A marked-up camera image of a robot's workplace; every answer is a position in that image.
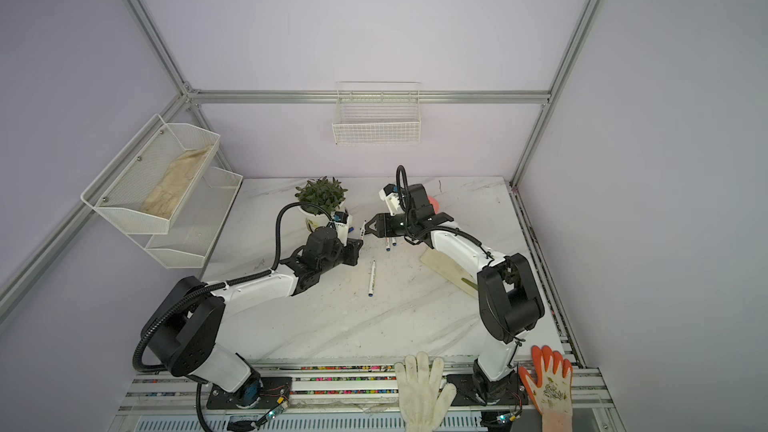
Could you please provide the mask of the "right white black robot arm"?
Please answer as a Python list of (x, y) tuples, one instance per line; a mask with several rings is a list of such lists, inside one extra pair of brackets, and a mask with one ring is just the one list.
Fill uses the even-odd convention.
[(544, 301), (529, 261), (505, 255), (459, 228), (453, 217), (436, 212), (421, 184), (388, 184), (379, 192), (387, 210), (365, 224), (378, 238), (402, 238), (425, 244), (475, 275), (479, 316), (488, 337), (473, 364), (478, 398), (499, 402), (509, 387), (517, 386), (515, 356), (539, 319)]

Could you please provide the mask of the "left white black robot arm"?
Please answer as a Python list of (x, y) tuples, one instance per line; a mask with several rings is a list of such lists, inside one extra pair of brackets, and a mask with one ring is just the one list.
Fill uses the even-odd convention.
[(287, 257), (277, 252), (263, 271), (220, 282), (178, 281), (140, 332), (134, 370), (168, 372), (255, 401), (262, 379), (236, 348), (235, 321), (308, 291), (334, 268), (355, 266), (364, 241), (341, 238), (340, 231), (340, 225), (317, 228)]

